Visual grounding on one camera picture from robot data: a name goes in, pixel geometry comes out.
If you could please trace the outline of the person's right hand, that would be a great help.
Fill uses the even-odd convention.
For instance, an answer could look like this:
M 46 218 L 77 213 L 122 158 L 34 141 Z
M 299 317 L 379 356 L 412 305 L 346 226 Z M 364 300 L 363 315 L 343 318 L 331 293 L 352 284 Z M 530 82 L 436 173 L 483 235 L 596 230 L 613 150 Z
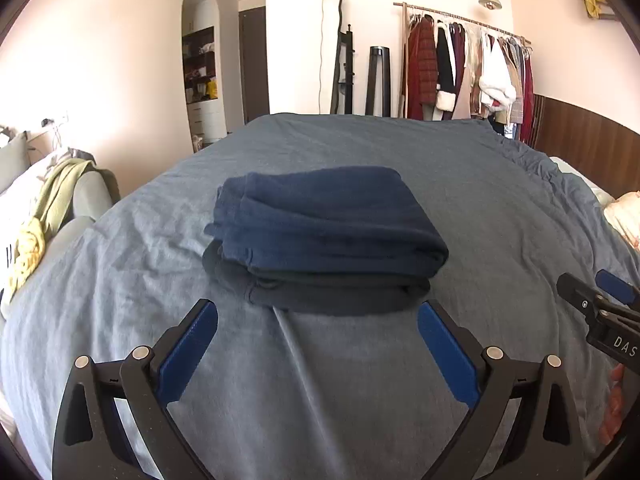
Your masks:
M 624 375 L 625 367 L 622 364 L 618 364 L 613 368 L 610 394 L 608 395 L 608 402 L 606 402 L 603 420 L 599 428 L 599 439 L 603 445 L 608 445 L 620 430 L 620 426 L 622 426 Z

